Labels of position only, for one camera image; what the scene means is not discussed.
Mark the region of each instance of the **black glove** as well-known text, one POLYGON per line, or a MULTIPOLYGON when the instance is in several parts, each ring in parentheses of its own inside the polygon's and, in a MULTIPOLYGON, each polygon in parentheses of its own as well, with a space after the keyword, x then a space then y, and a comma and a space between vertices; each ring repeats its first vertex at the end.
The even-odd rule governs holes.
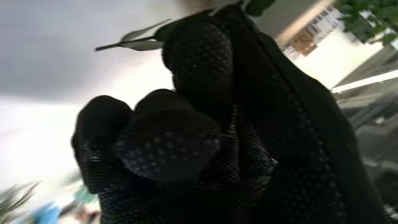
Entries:
POLYGON ((179 24, 163 62, 176 91, 78 115, 103 223, 387 223, 330 93, 236 6, 179 24))

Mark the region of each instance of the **finger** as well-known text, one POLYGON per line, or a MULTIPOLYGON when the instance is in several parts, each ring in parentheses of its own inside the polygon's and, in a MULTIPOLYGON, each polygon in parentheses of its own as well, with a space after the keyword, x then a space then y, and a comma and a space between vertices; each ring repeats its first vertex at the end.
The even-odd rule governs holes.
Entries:
POLYGON ((233 50, 225 30, 209 17, 192 18, 174 29, 163 46, 163 63, 178 94, 225 127, 233 105, 233 50))
POLYGON ((199 174, 218 151, 218 124, 169 90, 146 96, 135 113, 119 135, 117 157, 142 177, 181 180, 199 174))
POLYGON ((78 114, 73 148, 83 182, 92 193, 121 186, 131 176, 112 150, 130 118, 128 105, 108 96, 90 100, 78 114))

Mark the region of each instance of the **gloved hand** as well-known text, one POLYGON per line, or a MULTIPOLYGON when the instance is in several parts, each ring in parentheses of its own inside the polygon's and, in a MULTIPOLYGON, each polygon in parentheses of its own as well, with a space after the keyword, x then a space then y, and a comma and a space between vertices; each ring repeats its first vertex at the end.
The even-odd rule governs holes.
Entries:
POLYGON ((236 6, 179 24, 163 62, 176 91, 78 115, 103 223, 387 223, 330 93, 236 6))

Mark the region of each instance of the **small object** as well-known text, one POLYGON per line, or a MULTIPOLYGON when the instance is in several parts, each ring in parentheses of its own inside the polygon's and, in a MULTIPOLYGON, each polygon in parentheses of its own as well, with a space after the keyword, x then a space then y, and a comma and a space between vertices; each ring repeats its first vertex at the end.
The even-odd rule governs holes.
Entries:
POLYGON ((275 0, 252 0, 245 6, 245 13, 259 17, 266 8, 270 8, 275 0))

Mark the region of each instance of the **wall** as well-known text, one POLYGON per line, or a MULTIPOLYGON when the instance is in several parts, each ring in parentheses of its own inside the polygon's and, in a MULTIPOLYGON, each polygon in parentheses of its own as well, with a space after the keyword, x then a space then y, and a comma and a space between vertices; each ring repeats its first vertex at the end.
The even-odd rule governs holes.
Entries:
POLYGON ((380 49, 380 44, 352 43, 345 33, 336 29, 309 56, 298 57, 293 62, 325 87, 332 88, 380 49))

